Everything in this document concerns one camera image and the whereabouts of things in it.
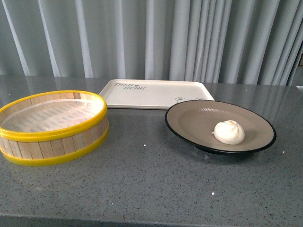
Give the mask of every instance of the dark plate rim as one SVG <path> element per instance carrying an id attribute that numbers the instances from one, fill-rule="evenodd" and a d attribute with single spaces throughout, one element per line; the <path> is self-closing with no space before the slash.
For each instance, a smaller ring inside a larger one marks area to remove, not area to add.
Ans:
<path id="1" fill-rule="evenodd" d="M 257 116 L 261 117 L 262 119 L 264 119 L 271 127 L 271 129 L 273 130 L 273 133 L 274 133 L 274 136 L 272 138 L 272 140 L 265 146 L 262 146 L 260 148 L 257 148 L 257 149 L 253 149 L 253 150 L 243 150 L 243 151 L 230 151 L 230 150 L 221 150 L 221 149 L 215 149 L 215 148 L 211 148 L 211 147 L 207 147 L 207 146 L 204 146 L 202 144 L 197 144 L 195 142 L 192 142 L 191 140 L 181 136 L 178 132 L 176 132 L 172 127 L 171 125 L 169 124 L 168 122 L 168 119 L 167 119 L 167 115 L 169 113 L 169 111 L 176 105 L 180 105 L 182 103 L 186 103 L 186 102 L 217 102 L 217 103 L 224 103 L 224 104 L 229 104 L 229 105 L 233 105 L 233 106 L 237 106 L 237 107 L 240 107 L 242 109 L 245 109 L 247 111 L 250 111 L 254 114 L 256 114 Z M 177 104 L 174 104 L 172 105 L 165 113 L 165 123 L 167 125 L 167 127 L 169 128 L 170 131 L 172 131 L 176 136 L 178 136 L 179 138 L 183 139 L 184 141 L 190 143 L 190 144 L 193 144 L 194 146 L 196 146 L 197 148 L 203 150 L 203 151 L 206 151 L 206 152 L 209 152 L 209 153 L 215 153 L 215 154 L 246 154 L 246 153 L 255 153 L 255 152 L 259 152 L 259 151 L 262 151 L 262 150 L 265 150 L 267 148 L 269 148 L 270 146 L 272 146 L 274 144 L 274 142 L 276 141 L 276 130 L 274 128 L 274 126 L 268 121 L 266 120 L 264 117 L 262 117 L 260 114 L 257 114 L 247 108 L 244 108 L 242 106 L 239 106 L 239 105 L 235 105 L 235 104 L 231 104 L 231 103 L 227 103 L 227 102 L 221 102 L 221 101 L 215 101 L 215 100 L 188 100 L 188 101 L 184 101 L 184 102 L 181 102 L 181 103 L 177 103 Z"/>

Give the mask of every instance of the bamboo slat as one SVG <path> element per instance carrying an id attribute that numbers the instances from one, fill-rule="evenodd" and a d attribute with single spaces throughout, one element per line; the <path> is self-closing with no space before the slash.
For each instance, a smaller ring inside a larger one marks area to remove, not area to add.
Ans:
<path id="1" fill-rule="evenodd" d="M 74 99 L 73 93 L 60 93 L 60 99 Z"/>
<path id="2" fill-rule="evenodd" d="M 75 150 L 80 150 L 80 149 L 84 148 L 84 141 L 83 141 L 82 133 L 72 136 L 72 140 L 75 145 Z"/>
<path id="3" fill-rule="evenodd" d="M 84 146 L 88 146 L 92 143 L 90 130 L 86 130 L 82 133 Z"/>
<path id="4" fill-rule="evenodd" d="M 43 155 L 42 155 L 39 143 L 29 142 L 27 144 L 29 146 L 30 153 L 31 153 L 33 159 L 43 159 Z"/>
<path id="5" fill-rule="evenodd" d="M 5 146 L 4 146 L 4 142 L 3 142 L 3 140 L 2 140 L 1 137 L 0 137 L 0 148 L 1 148 L 1 150 L 2 150 L 3 152 L 6 153 L 6 151 L 5 151 Z"/>
<path id="6" fill-rule="evenodd" d="M 50 158 L 54 157 L 53 155 L 53 149 L 50 141 L 43 141 L 39 142 L 41 153 L 43 155 L 43 158 Z"/>
<path id="7" fill-rule="evenodd" d="M 74 93 L 74 99 L 81 99 L 80 93 Z"/>
<path id="8" fill-rule="evenodd" d="M 54 157 L 65 155 L 62 139 L 51 140 L 51 146 L 52 146 Z"/>
<path id="9" fill-rule="evenodd" d="M 65 154 L 70 154 L 72 152 L 75 152 L 75 145 L 71 136 L 63 138 L 62 143 L 63 143 Z"/>
<path id="10" fill-rule="evenodd" d="M 20 148 L 16 141 L 9 140 L 10 147 L 13 151 L 14 157 L 22 158 L 22 154 Z"/>
<path id="11" fill-rule="evenodd" d="M 4 143 L 6 153 L 11 155 L 11 156 L 14 156 L 13 151 L 11 150 L 9 141 L 5 138 L 2 138 L 2 140 L 3 140 L 3 143 Z"/>
<path id="12" fill-rule="evenodd" d="M 33 159 L 32 154 L 30 152 L 30 147 L 28 145 L 28 143 L 25 142 L 17 142 L 18 147 L 22 153 L 22 157 L 24 159 Z"/>

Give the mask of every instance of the gray countertop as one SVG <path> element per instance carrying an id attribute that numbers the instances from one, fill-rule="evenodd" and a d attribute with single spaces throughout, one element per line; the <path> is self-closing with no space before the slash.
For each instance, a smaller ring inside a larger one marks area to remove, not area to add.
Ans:
<path id="1" fill-rule="evenodd" d="M 108 81 L 0 76 L 0 107 L 52 90 L 99 93 Z M 26 167 L 0 156 L 0 226 L 302 226 L 303 92 L 205 86 L 271 122 L 273 146 L 209 154 L 175 136 L 165 111 L 109 109 L 108 138 L 84 157 Z"/>

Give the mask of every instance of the curtain fold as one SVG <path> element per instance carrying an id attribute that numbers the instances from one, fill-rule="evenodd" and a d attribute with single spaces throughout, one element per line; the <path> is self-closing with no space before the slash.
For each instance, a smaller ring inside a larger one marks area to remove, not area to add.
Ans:
<path id="1" fill-rule="evenodd" d="M 0 75 L 287 85 L 303 0 L 1 0 Z"/>

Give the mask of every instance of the bamboo steamer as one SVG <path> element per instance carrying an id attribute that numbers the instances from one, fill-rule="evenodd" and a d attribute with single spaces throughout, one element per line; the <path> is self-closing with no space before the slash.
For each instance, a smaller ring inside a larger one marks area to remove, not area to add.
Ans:
<path id="1" fill-rule="evenodd" d="M 0 150 L 19 165 L 48 166 L 96 149 L 107 137 L 105 100 L 86 91 L 28 96 L 0 109 Z"/>

